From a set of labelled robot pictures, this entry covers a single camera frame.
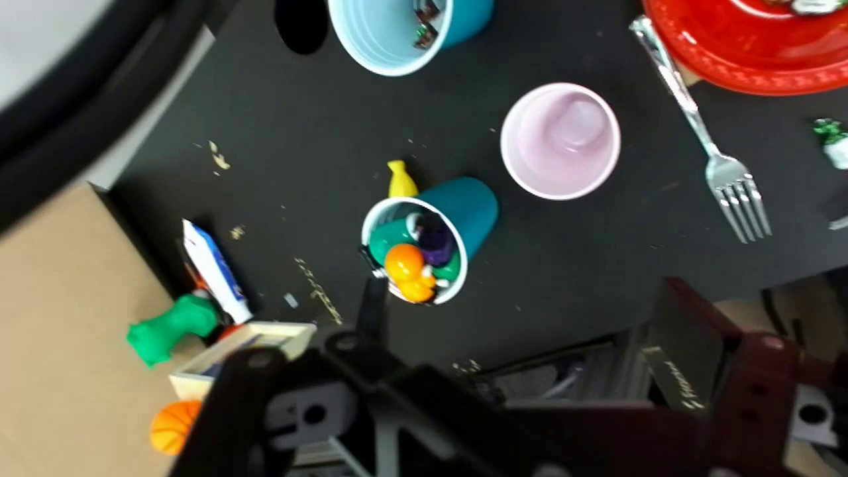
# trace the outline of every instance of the plastic cup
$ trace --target plastic cup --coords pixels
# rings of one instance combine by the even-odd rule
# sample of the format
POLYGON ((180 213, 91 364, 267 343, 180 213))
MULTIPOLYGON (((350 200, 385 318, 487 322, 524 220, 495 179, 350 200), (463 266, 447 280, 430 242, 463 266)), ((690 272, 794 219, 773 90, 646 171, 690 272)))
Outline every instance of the plastic cup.
POLYGON ((329 0, 329 16, 341 49, 369 73, 406 77, 423 70, 443 49, 474 38, 492 16, 495 0, 434 0, 437 40, 417 49, 414 0, 329 0))
POLYGON ((369 209, 362 220, 361 245, 369 248, 372 232, 377 227, 401 220, 417 209, 427 209, 437 215, 447 227, 455 242, 455 253, 462 260, 459 277, 447 289, 439 289, 434 294, 434 306, 446 306, 467 285, 472 257, 480 253, 482 242, 495 229, 498 200, 486 183, 474 179, 455 179, 418 196, 382 200, 369 209))
POLYGON ((508 176, 533 196, 566 203, 596 191, 614 171, 619 127, 601 95, 555 82, 521 95, 502 127, 508 176))

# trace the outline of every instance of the table surface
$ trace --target table surface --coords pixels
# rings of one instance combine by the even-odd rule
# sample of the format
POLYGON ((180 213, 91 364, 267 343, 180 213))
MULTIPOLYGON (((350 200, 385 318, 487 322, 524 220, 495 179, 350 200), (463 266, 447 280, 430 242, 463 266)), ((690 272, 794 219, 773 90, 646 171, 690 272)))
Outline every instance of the table surface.
POLYGON ((182 274, 180 219, 210 223, 259 318, 356 322, 366 260, 361 220, 388 191, 392 156, 423 183, 482 179, 502 219, 446 309, 389 306, 389 348, 407 362, 502 364, 649 318, 659 277, 714 299, 848 264, 848 176, 821 156, 813 118, 848 118, 848 90, 745 98, 695 89, 716 142, 752 171, 773 238, 741 248, 706 188, 706 154, 629 36, 638 4, 498 0, 492 24, 414 77, 362 73, 332 38, 295 56, 274 4, 240 4, 217 46, 115 188, 153 260, 182 274), (498 154, 508 106, 547 82, 600 90, 622 126, 611 179, 555 204, 511 183, 498 154), (231 171, 214 176, 210 142, 231 171), (286 309, 283 294, 304 309, 286 309))

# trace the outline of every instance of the blue cup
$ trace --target blue cup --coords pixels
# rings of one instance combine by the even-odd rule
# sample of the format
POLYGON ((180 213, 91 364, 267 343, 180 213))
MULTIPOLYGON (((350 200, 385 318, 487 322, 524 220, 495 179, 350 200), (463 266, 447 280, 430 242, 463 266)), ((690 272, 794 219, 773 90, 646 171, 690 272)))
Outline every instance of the blue cup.
POLYGON ((341 49, 369 73, 406 77, 423 70, 443 49, 474 38, 491 20, 495 0, 434 0, 439 33, 430 49, 417 49, 418 20, 414 0, 329 0, 329 16, 341 49))
POLYGON ((495 229, 498 200, 486 183, 474 179, 455 179, 418 196, 382 200, 372 208, 372 213, 362 220, 361 245, 369 248, 373 232, 406 220, 411 213, 418 209, 437 215, 451 229, 459 249, 459 277, 447 289, 439 289, 434 297, 434 306, 446 306, 467 285, 472 257, 480 253, 482 242, 495 229))

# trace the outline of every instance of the silver fork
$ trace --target silver fork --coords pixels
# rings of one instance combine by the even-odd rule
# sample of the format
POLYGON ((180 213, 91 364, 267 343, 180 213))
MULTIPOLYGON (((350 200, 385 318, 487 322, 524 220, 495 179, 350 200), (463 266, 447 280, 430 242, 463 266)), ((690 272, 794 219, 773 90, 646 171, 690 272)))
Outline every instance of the silver fork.
POLYGON ((698 113, 695 98, 687 90, 687 82, 682 79, 679 70, 672 68, 653 20, 638 16, 631 24, 631 33, 638 38, 649 60, 655 62, 664 89, 679 102, 682 113, 687 115, 698 142, 707 152, 707 187, 721 204, 723 219, 732 223, 733 234, 741 245, 759 242, 770 236, 770 227, 765 219, 764 196, 759 187, 752 183, 752 176, 747 168, 717 152, 716 142, 707 132, 706 119, 698 113))

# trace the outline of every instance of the cup rim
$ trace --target cup rim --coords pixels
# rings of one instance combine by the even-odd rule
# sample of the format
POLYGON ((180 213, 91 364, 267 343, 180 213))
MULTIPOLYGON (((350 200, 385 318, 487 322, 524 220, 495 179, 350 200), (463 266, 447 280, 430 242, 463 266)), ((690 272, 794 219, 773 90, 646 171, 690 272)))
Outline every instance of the cup rim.
POLYGON ((467 249, 467 245, 462 242, 459 229, 454 227, 454 220, 451 220, 446 213, 439 213, 437 208, 433 208, 430 203, 421 203, 421 200, 417 200, 417 196, 389 196, 389 200, 382 200, 382 203, 377 203, 377 204, 369 209, 369 215, 366 215, 366 220, 362 220, 361 245, 369 249, 369 238, 372 238, 372 232, 373 232, 380 215, 385 215, 388 209, 401 208, 401 204, 414 204, 414 208, 421 208, 421 209, 437 215, 437 219, 447 227, 447 232, 454 234, 454 242, 455 242, 455 249, 459 249, 459 277, 455 277, 455 281, 454 281, 447 289, 437 293, 434 299, 433 299, 433 306, 446 306, 446 302, 451 302, 451 299, 463 289, 467 277, 470 277, 470 249, 467 249))
POLYGON ((548 200, 548 203, 573 203, 573 200, 580 200, 580 196, 589 196, 590 191, 596 191, 601 183, 608 183, 608 179, 611 176, 618 160, 619 160, 619 126, 618 126, 618 118, 611 113, 611 106, 593 90, 589 90, 586 85, 578 85, 578 82, 548 82, 548 85, 540 85, 540 89, 533 89, 527 90, 505 115, 503 119, 503 127, 502 127, 502 160, 503 160, 503 168, 508 172, 511 181, 517 181, 527 195, 533 196, 540 196, 540 200, 548 200), (527 181, 521 181, 521 176, 513 171, 513 166, 508 162, 508 152, 511 152, 511 136, 508 131, 513 131, 521 119, 521 115, 531 110, 531 102, 544 95, 544 94, 584 94, 589 95, 608 118, 609 127, 611 127, 611 152, 609 152, 609 160, 601 171, 601 176, 590 183, 586 183, 584 188, 578 191, 569 191, 569 195, 544 195, 544 191, 536 191, 527 181))
POLYGON ((358 53, 356 53, 358 49, 350 49, 350 46, 356 46, 358 40, 352 40, 352 38, 348 36, 348 30, 341 30, 341 33, 337 30, 340 20, 341 20, 341 7, 345 7, 345 4, 350 4, 350 0, 329 0, 329 20, 332 20, 332 24, 335 24, 335 33, 337 33, 340 42, 341 42, 341 49, 348 52, 348 56, 350 56, 358 68, 362 68, 362 70, 369 70, 369 73, 373 73, 373 74, 380 74, 380 77, 406 77, 406 74, 414 74, 414 73, 423 70, 423 68, 443 52, 446 40, 447 40, 447 33, 451 33, 451 24, 454 24, 454 0, 446 0, 443 36, 423 52, 423 56, 417 56, 414 62, 406 62, 406 64, 401 64, 401 68, 382 68, 382 64, 372 64, 372 62, 366 62, 362 56, 358 56, 358 53))

